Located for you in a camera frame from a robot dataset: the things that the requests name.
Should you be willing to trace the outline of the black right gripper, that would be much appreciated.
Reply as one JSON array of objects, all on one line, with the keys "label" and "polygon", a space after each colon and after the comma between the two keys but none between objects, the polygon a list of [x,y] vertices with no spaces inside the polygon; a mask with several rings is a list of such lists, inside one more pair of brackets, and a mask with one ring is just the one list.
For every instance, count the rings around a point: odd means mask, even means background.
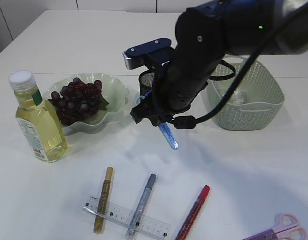
[{"label": "black right gripper", "polygon": [[143,119],[149,119],[154,127],[160,123],[175,125],[173,115],[170,114],[168,97],[174,97],[173,92],[151,92],[138,106],[134,107],[130,115],[136,124]]}]

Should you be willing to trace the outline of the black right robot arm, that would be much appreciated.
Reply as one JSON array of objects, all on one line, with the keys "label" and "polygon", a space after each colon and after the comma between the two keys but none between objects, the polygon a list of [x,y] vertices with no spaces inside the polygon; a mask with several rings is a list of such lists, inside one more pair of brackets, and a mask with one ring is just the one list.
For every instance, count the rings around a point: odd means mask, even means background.
[{"label": "black right robot arm", "polygon": [[[261,55],[299,55],[308,50],[308,0],[213,0],[188,8],[176,22],[177,45],[160,38],[129,48],[128,69],[142,66],[154,75],[152,91],[131,110],[135,123],[169,123],[193,129],[228,102]],[[225,55],[248,59],[220,102],[200,118],[186,116]]]}]

